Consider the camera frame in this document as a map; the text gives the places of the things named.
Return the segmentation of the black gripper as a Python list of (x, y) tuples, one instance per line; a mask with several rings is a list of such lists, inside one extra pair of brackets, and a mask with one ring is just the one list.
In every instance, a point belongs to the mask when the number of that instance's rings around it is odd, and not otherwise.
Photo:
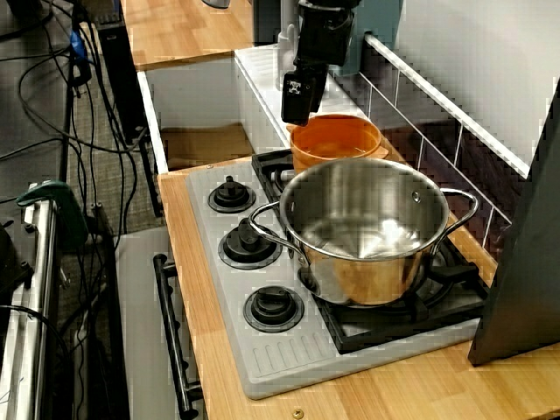
[(295, 69), (283, 77), (281, 118), (306, 126), (319, 111), (330, 66), (343, 66), (354, 26), (353, 6), (299, 6)]

